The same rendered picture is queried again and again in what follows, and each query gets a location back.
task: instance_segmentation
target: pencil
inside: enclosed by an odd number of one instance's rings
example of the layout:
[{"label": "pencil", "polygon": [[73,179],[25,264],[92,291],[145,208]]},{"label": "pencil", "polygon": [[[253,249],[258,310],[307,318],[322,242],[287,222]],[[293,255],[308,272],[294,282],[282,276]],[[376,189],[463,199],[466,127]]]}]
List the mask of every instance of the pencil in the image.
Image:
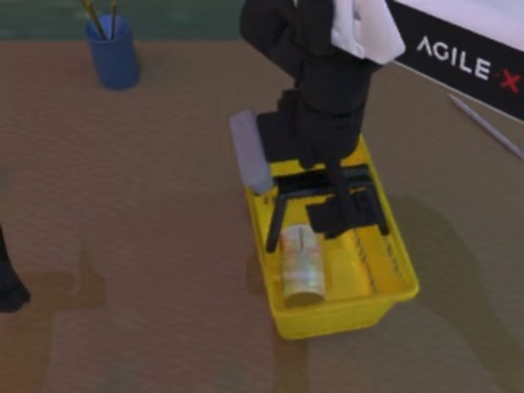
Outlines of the pencil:
[{"label": "pencil", "polygon": [[460,108],[471,119],[475,120],[477,124],[479,124],[485,131],[487,131],[487,133],[495,138],[502,146],[524,161],[524,151],[522,151],[515,143],[511,142],[498,129],[496,129],[492,124],[488,123],[487,120],[483,119],[478,113],[462,102],[458,97],[452,94],[448,94],[448,96],[453,104]]},{"label": "pencil", "polygon": [[111,39],[115,39],[116,8],[116,0],[111,0]]},{"label": "pencil", "polygon": [[100,34],[100,37],[102,37],[102,39],[107,39],[106,34],[104,33],[104,29],[102,28],[102,25],[100,25],[100,21],[98,20],[97,12],[95,11],[95,7],[93,6],[93,1],[80,0],[80,2],[82,3],[82,7],[84,7],[84,10],[88,13],[89,18],[91,18],[91,21],[95,25],[97,32]]}]

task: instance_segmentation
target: black label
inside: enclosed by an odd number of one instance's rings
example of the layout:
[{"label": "black label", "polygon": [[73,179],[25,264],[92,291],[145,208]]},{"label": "black label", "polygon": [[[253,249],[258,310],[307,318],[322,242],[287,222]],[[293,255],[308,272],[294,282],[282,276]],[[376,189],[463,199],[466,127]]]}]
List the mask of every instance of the black label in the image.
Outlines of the black label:
[{"label": "black label", "polygon": [[524,53],[390,1],[406,44],[397,61],[524,120]]}]

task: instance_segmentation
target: pen holder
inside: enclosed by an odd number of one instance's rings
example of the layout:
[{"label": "pen holder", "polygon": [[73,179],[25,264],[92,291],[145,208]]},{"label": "pen holder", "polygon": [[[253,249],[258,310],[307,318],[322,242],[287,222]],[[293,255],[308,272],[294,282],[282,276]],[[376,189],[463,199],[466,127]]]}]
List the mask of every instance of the pen holder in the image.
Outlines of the pen holder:
[{"label": "pen holder", "polygon": [[107,39],[100,36],[92,21],[85,29],[98,79],[109,89],[131,88],[139,81],[140,71],[129,23],[117,15],[115,37],[111,39],[111,15],[102,15],[99,20]]}]

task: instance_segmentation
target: yellow container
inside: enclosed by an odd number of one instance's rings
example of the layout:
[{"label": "yellow container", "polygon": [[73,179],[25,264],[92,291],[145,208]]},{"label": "yellow container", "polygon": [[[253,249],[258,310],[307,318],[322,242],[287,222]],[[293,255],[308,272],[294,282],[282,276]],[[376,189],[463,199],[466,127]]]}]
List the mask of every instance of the yellow container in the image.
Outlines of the yellow container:
[{"label": "yellow container", "polygon": [[[280,251],[265,251],[277,189],[263,196],[246,190],[269,307],[282,338],[303,339],[371,327],[396,302],[410,300],[418,293],[416,274],[363,138],[354,154],[342,162],[343,166],[362,164],[371,171],[390,234],[383,237],[378,227],[372,226],[350,230],[333,240],[322,239],[326,296],[318,305],[284,305]],[[286,161],[271,165],[271,171],[279,176],[302,169],[298,161]],[[319,196],[290,201],[282,229],[307,223],[305,206],[325,199]]]}]

